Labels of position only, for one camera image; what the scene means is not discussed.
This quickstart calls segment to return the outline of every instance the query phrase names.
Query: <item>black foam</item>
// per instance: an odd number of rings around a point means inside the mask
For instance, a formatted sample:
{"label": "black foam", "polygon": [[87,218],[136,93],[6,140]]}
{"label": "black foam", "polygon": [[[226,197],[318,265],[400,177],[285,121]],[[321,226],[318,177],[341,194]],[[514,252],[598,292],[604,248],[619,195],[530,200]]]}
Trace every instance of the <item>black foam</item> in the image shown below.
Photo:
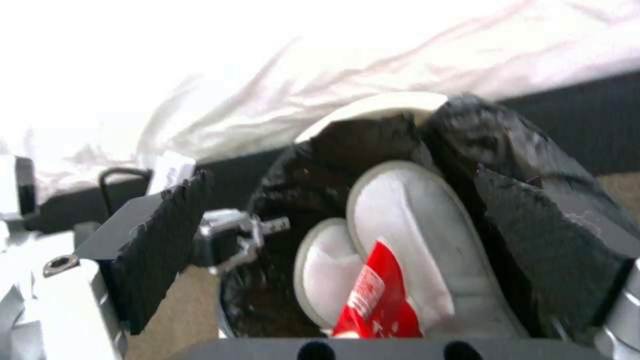
{"label": "black foam", "polygon": [[634,258],[567,221],[544,191],[483,168],[475,177],[486,216],[526,274],[534,296],[568,329],[581,331],[609,309]]}
{"label": "black foam", "polygon": [[171,191],[133,199],[76,252],[100,263],[118,317],[131,334],[145,328],[189,264],[212,186],[212,175],[200,172]]}

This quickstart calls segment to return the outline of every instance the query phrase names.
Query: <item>black padding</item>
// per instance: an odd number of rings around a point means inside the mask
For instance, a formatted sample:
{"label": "black padding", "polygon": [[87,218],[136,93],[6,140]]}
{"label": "black padding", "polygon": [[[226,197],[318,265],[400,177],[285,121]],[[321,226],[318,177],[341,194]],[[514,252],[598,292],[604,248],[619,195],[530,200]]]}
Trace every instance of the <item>black padding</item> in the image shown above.
{"label": "black padding", "polygon": [[212,175],[129,201],[76,251],[100,263],[116,312],[139,334],[191,259],[193,235],[212,201]]}
{"label": "black padding", "polygon": [[451,98],[422,133],[529,330],[540,330],[535,303],[570,334],[600,325],[640,257],[640,229],[628,211],[513,110],[471,95]]}
{"label": "black padding", "polygon": [[486,216],[498,227],[537,300],[574,333],[601,320],[637,253],[615,252],[588,228],[567,221],[538,188],[485,168],[475,184]]}

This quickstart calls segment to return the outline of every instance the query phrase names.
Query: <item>white fabric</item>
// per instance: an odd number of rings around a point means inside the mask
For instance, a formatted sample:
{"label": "white fabric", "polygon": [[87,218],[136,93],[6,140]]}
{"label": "white fabric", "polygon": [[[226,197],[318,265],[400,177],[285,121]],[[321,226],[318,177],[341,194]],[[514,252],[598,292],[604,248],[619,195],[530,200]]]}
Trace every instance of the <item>white fabric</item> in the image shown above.
{"label": "white fabric", "polygon": [[500,99],[638,69],[639,33],[636,0],[4,2],[0,152],[34,159],[42,202],[167,149],[283,145],[383,92]]}
{"label": "white fabric", "polygon": [[302,273],[303,287],[309,304],[332,327],[338,321],[362,264],[346,225],[327,228],[309,248]]}

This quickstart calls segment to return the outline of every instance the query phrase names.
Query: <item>black plastic bag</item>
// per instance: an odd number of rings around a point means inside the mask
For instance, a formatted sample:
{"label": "black plastic bag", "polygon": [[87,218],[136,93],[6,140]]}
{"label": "black plastic bag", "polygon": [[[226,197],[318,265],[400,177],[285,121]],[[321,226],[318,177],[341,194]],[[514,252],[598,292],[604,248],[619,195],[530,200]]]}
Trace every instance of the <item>black plastic bag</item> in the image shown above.
{"label": "black plastic bag", "polygon": [[344,218],[351,186],[367,169],[389,160],[432,167],[410,115],[336,122],[278,158],[248,211],[263,219],[287,216],[291,230],[267,237],[256,262],[223,277],[221,305],[233,335],[322,336],[294,294],[298,245],[318,222]]}
{"label": "black plastic bag", "polygon": [[248,211],[288,216],[259,259],[224,276],[221,305],[235,336],[321,336],[293,291],[300,241],[344,217],[349,190],[388,160],[432,167],[465,203],[511,307],[532,336],[557,320],[580,336],[605,310],[640,254],[634,221],[537,127],[472,96],[451,99],[420,129],[410,115],[350,120],[294,145],[262,180]]}

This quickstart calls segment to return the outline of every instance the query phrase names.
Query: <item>metal bracket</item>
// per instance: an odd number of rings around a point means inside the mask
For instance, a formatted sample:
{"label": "metal bracket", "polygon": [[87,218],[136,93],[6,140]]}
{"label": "metal bracket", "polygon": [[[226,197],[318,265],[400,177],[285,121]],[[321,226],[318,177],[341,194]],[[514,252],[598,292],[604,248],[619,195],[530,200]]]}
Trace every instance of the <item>metal bracket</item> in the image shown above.
{"label": "metal bracket", "polygon": [[262,222],[258,216],[236,209],[206,212],[202,217],[199,232],[207,240],[209,247],[214,246],[216,235],[222,231],[237,229],[241,234],[248,234],[248,236],[237,237],[237,244],[240,247],[238,253],[220,264],[210,266],[209,271],[216,275],[223,274],[239,265],[255,261],[258,250],[264,246],[265,235],[288,230],[290,227],[291,224],[286,217]]}

